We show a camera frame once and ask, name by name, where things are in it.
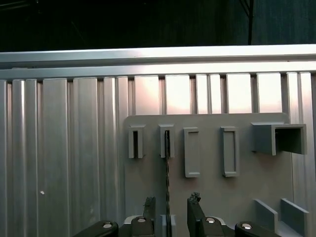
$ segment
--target aluminum rail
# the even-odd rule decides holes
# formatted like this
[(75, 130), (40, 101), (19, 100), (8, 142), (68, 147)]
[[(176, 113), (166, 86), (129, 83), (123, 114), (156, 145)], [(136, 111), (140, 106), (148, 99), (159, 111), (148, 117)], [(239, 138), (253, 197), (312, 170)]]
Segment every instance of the aluminum rail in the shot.
[(0, 53), (0, 67), (76, 67), (146, 63), (309, 61), (316, 44), (132, 48)]

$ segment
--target metal panel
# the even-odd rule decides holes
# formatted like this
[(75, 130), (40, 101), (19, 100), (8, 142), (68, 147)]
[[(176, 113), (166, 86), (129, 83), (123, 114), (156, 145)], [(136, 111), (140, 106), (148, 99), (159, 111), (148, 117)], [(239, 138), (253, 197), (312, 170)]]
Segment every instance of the metal panel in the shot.
[[(315, 55), (316, 45), (0, 53), (1, 68), (29, 67), (0, 70), (0, 235), (69, 236), (90, 221), (92, 201), (93, 217), (122, 223), (129, 115), (289, 113), (308, 130), (308, 154), (292, 156), (294, 203), (316, 223)], [(109, 78), (73, 82), (79, 77)], [(81, 140), (85, 129), (89, 141)], [(80, 189), (76, 176), (92, 184)]]
[(71, 50), (71, 51), (48, 51), (48, 52), (8, 52), (0, 53), (0, 63), (17, 67), (21, 63), (23, 67), (31, 65), (47, 65), (47, 61), (57, 65), (76, 65), (82, 62), (111, 62), (111, 60), (132, 61), (148, 63), (150, 59), (183, 59), (205, 61), (236, 61), (241, 57), (248, 61), (256, 60), (258, 57), (265, 60), (280, 59), (284, 61), (309, 60), (316, 55), (316, 45), (254, 45), (254, 46), (225, 46), (225, 47), (161, 47), (161, 48), (131, 48), (131, 49), (98, 49), (98, 50)]
[(221, 95), (221, 78), (217, 75), (210, 75), (210, 91), (211, 91), (211, 104), (212, 114), (222, 113), (222, 95)]
[(105, 207), (101, 210), (102, 219), (118, 220), (119, 219), (119, 184), (118, 176), (118, 128), (117, 128), (117, 109), (116, 109), (116, 79), (104, 78), (102, 84), (102, 98), (99, 104), (103, 114), (104, 123), (100, 122), (100, 147), (104, 153), (104, 189), (100, 187), (100, 192), (103, 193)]
[(227, 94), (230, 114), (252, 112), (250, 74), (228, 74)]
[(137, 115), (159, 114), (158, 76), (135, 77), (135, 107)]
[(197, 113), (208, 114), (209, 111), (209, 80), (206, 75), (197, 75)]
[(282, 112), (281, 75), (258, 74), (258, 97), (260, 113)]
[(67, 81), (43, 81), (44, 186), (40, 198), (44, 225), (40, 236), (70, 235), (70, 180), (68, 155)]
[(26, 121), (25, 81), (15, 80), (12, 85), (12, 158), (13, 158), (13, 218), (20, 223), (13, 235), (26, 232)]
[(191, 113), (190, 78), (183, 76), (166, 76), (166, 112), (168, 115)]
[[(316, 213), (315, 207), (315, 178), (312, 179), (309, 174), (315, 174), (315, 148), (314, 148), (314, 126), (313, 126), (313, 97), (312, 97), (312, 78), (310, 73), (300, 73), (302, 87), (302, 118), (307, 129), (307, 155), (304, 155), (305, 165), (305, 184), (306, 184), (306, 206), (309, 212)], [(311, 223), (316, 223), (316, 217), (312, 217)], [(308, 233), (311, 233), (312, 226), (309, 225)]]
[(38, 236), (38, 87), (25, 82), (27, 236)]
[(118, 136), (118, 159), (116, 173), (114, 176), (116, 186), (116, 215), (119, 223), (123, 223), (126, 218), (125, 202), (128, 197), (125, 197), (124, 185), (124, 166), (123, 159), (126, 132), (124, 130), (124, 121), (128, 117), (128, 78), (120, 77), (116, 79), (116, 113), (117, 113), (117, 136)]
[(74, 233), (100, 220), (97, 79), (74, 79), (72, 160)]
[(7, 237), (7, 83), (0, 81), (0, 236)]

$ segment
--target black clamp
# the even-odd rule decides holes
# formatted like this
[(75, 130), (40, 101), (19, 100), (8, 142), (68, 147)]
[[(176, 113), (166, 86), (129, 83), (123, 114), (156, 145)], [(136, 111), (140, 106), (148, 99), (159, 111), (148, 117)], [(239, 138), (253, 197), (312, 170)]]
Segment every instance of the black clamp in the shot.
[(116, 222), (99, 221), (74, 237), (154, 237), (156, 199), (148, 197), (143, 216), (137, 216), (121, 227)]

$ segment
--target gray mounting board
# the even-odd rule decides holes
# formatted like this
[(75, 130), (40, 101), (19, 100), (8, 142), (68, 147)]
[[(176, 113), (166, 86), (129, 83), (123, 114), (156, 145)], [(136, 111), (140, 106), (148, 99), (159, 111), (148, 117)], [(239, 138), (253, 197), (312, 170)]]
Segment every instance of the gray mounting board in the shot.
[[(270, 156), (253, 152), (254, 122), (283, 124), (289, 123), (289, 118), (282, 113), (128, 117), (124, 122), (126, 149), (121, 157), (126, 216), (142, 213), (150, 196), (157, 200), (157, 218), (165, 214), (165, 161), (160, 157), (160, 126), (164, 124), (173, 125), (174, 132), (174, 157), (169, 161), (170, 212), (176, 215), (177, 236), (189, 236), (186, 203), (192, 192), (200, 193), (206, 215), (218, 216), (230, 226), (255, 220), (254, 199), (280, 213), (282, 198), (293, 201), (291, 153)], [(137, 126), (142, 127), (143, 137), (138, 141), (143, 144), (138, 147), (142, 147), (143, 157), (129, 158), (128, 131)], [(225, 177), (225, 169), (233, 175)]]

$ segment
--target vertical metal rib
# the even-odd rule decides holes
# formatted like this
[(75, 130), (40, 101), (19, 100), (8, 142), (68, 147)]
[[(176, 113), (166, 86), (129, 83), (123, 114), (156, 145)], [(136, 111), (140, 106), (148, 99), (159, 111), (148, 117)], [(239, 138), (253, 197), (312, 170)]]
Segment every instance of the vertical metal rib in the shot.
[(79, 229), (100, 220), (97, 78), (74, 79), (74, 171)]
[(19, 223), (13, 229), (15, 237), (26, 235), (26, 114), (25, 81), (12, 85), (12, 144), (13, 144), (13, 218)]
[(305, 166), (305, 184), (306, 184), (306, 199), (307, 209), (314, 213), (316, 211), (315, 197), (315, 148), (314, 148), (314, 126), (313, 126), (313, 95), (312, 95), (312, 78), (310, 73), (300, 73), (301, 90), (302, 90), (302, 119), (307, 125), (307, 154), (304, 155)]
[(44, 166), (44, 133), (43, 133), (43, 84), (37, 83), (37, 104), (38, 104), (38, 183), (37, 183), (37, 199), (38, 199), (38, 231), (37, 235), (41, 236), (45, 233), (45, 199), (42, 192), (45, 188), (45, 166)]
[[(106, 197), (106, 179), (105, 175), (107, 173), (106, 166), (105, 166), (105, 146), (106, 143), (104, 142), (104, 132), (105, 132), (105, 120), (104, 120), (104, 91), (103, 91), (104, 81), (99, 80), (97, 82), (97, 90), (98, 90), (98, 143), (99, 143), (99, 200), (100, 200), (100, 219), (105, 220), (107, 219), (107, 208), (108, 208), (108, 198)], [(110, 152), (113, 149), (116, 149), (114, 144), (110, 144), (108, 148)]]
[(251, 80), (251, 98), (252, 98), (252, 112), (259, 112), (259, 92), (258, 92), (258, 78), (257, 75), (250, 75)]
[(197, 98), (197, 77), (196, 75), (190, 76), (190, 111), (191, 114), (198, 113), (198, 98)]
[(40, 215), (45, 218), (46, 237), (70, 235), (67, 119), (67, 80), (44, 80), (45, 186), (40, 193), (45, 208)]
[(166, 100), (166, 80), (165, 77), (159, 77), (159, 114), (166, 115), (167, 100)]
[(135, 79), (134, 77), (130, 77), (128, 78), (128, 115), (135, 115), (135, 113)]
[(207, 75), (197, 75), (197, 114), (208, 114), (209, 113), (209, 83)]
[(139, 77), (135, 84), (135, 114), (159, 115), (159, 81), (158, 76)]
[(221, 113), (227, 114), (229, 112), (227, 75), (220, 76), (220, 85)]
[[(288, 85), (288, 108), (291, 123), (301, 123), (302, 100), (301, 100), (301, 87), (300, 80), (297, 73), (287, 74)], [(301, 171), (304, 170), (304, 161), (302, 155), (292, 154), (292, 167), (293, 167), (293, 198), (294, 202), (306, 208), (306, 193), (305, 193), (305, 178)]]
[(14, 235), (13, 216), (13, 158), (12, 158), (12, 84), (7, 84), (7, 150), (6, 150), (6, 198), (7, 198), (7, 235)]
[(103, 80), (103, 152), (104, 152), (104, 177), (105, 177), (105, 218), (118, 220), (119, 212), (119, 175), (118, 167), (118, 129), (117, 129), (117, 106), (116, 106), (116, 80), (115, 78), (104, 78)]
[(166, 113), (186, 115), (191, 113), (189, 75), (166, 76)]
[(7, 82), (0, 80), (0, 236), (7, 235)]
[(37, 81), (25, 82), (27, 235), (38, 236), (38, 99)]
[(115, 114), (115, 129), (117, 133), (117, 143), (118, 143), (118, 158), (113, 162), (116, 162), (116, 170), (114, 185), (117, 191), (117, 218), (115, 220), (120, 221), (121, 223), (125, 219), (125, 186), (124, 186), (124, 159), (125, 159), (125, 130), (124, 130), (124, 120), (128, 117), (128, 85), (127, 85), (127, 77), (116, 78), (115, 85), (115, 94), (111, 94), (114, 96), (112, 99), (117, 114)]
[(258, 78), (258, 97), (260, 113), (282, 112), (280, 73), (260, 73)]

